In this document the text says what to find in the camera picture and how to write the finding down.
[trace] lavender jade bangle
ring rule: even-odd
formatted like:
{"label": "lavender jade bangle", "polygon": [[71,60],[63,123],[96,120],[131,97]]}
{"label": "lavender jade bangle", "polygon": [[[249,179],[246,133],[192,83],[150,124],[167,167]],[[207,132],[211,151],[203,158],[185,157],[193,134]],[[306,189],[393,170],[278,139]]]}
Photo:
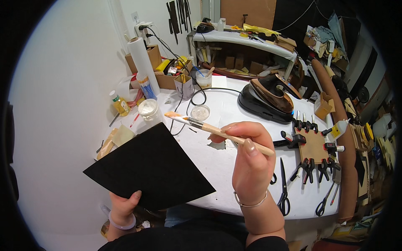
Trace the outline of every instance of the lavender jade bangle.
{"label": "lavender jade bangle", "polygon": [[131,223],[128,226],[120,226],[120,225],[117,225],[116,223],[114,223],[114,221],[112,220],[112,217],[111,217],[111,213],[112,213],[112,211],[109,212],[109,221],[110,221],[110,224],[112,224],[114,227],[121,229],[121,230],[129,230],[129,229],[132,229],[133,227],[135,227],[137,220],[135,219],[134,214],[132,214],[133,215],[133,223]]}

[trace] black sleeve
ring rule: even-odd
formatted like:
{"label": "black sleeve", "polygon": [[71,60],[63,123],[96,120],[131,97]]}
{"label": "black sleeve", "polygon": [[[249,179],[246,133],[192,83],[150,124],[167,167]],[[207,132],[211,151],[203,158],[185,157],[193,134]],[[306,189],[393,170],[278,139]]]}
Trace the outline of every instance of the black sleeve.
{"label": "black sleeve", "polygon": [[259,250],[289,251],[289,248],[287,246],[286,241],[281,237],[268,236],[254,241],[246,248],[246,251],[259,251]]}

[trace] steam iron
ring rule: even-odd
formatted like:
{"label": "steam iron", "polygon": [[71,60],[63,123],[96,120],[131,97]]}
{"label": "steam iron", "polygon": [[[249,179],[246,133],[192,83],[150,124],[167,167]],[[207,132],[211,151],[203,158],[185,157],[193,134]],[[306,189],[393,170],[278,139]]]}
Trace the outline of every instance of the steam iron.
{"label": "steam iron", "polygon": [[293,118],[292,99],[283,90],[297,99],[300,93],[278,74],[262,79],[252,79],[241,91],[237,102],[241,108],[263,119],[289,124]]}

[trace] black scissors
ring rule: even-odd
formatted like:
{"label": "black scissors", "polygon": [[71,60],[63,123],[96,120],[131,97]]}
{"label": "black scissors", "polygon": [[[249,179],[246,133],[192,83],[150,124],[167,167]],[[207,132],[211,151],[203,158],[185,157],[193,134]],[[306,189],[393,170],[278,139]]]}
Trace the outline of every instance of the black scissors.
{"label": "black scissors", "polygon": [[290,212],[290,202],[289,199],[287,198],[285,167],[283,166],[282,158],[281,158],[281,176],[282,176],[282,194],[277,205],[281,210],[283,216],[286,216]]}
{"label": "black scissors", "polygon": [[316,208],[316,215],[317,216],[322,216],[324,214],[324,210],[325,210],[325,204],[326,204],[326,200],[329,196],[329,194],[331,193],[332,187],[334,186],[335,182],[332,183],[331,188],[329,189],[328,193],[326,194],[325,198],[322,200],[322,202],[320,202]]}
{"label": "black scissors", "polygon": [[274,178],[274,180],[271,179],[271,181],[269,182],[271,185],[275,184],[277,180],[275,173],[272,177]]}

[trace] yellow bottle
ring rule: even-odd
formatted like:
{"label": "yellow bottle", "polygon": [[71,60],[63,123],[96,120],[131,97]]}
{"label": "yellow bottle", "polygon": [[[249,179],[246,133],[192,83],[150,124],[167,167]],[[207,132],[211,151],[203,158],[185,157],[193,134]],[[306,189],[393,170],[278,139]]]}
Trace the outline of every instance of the yellow bottle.
{"label": "yellow bottle", "polygon": [[126,100],[119,95],[116,94],[116,91],[111,91],[109,93],[109,96],[113,100],[113,106],[116,108],[116,110],[120,113],[121,116],[127,116],[130,107],[128,106]]}

